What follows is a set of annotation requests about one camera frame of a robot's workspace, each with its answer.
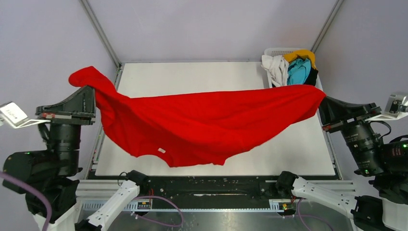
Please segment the red t-shirt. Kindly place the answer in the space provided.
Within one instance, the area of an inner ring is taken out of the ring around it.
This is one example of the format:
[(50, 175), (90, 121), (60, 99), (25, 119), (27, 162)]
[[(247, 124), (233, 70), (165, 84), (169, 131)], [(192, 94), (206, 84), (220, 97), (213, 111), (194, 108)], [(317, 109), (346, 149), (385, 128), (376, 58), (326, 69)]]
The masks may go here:
[(154, 155), (170, 167), (223, 165), (313, 117), (326, 94), (310, 85), (130, 98), (95, 67), (72, 73), (95, 90), (106, 136), (131, 156)]

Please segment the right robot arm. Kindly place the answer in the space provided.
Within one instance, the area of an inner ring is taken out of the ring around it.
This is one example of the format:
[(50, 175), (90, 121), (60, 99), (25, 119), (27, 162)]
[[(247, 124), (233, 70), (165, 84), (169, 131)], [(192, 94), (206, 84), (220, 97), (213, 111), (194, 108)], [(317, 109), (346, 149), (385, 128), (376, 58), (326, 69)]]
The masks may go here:
[(408, 228), (408, 137), (384, 143), (371, 124), (388, 125), (408, 115), (408, 95), (394, 92), (385, 110), (374, 103), (355, 104), (325, 97), (319, 106), (325, 132), (341, 132), (357, 165), (356, 174), (371, 177), (378, 197), (353, 196), (313, 184), (283, 171), (275, 184), (278, 196), (307, 199), (331, 208), (363, 231), (405, 231)]

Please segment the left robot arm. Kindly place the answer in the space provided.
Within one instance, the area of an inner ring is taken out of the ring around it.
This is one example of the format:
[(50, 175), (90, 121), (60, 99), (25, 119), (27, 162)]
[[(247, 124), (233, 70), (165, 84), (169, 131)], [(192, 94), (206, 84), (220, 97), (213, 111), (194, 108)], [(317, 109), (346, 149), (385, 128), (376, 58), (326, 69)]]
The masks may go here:
[(135, 197), (149, 193), (147, 176), (135, 170), (126, 174), (118, 191), (94, 214), (76, 222), (73, 216), (78, 180), (82, 126), (96, 117), (95, 90), (85, 86), (65, 100), (39, 106), (37, 119), (29, 119), (14, 102), (0, 107), (1, 122), (14, 129), (36, 125), (45, 150), (16, 152), (3, 165), (3, 186), (24, 194), (27, 208), (45, 231), (106, 231)]

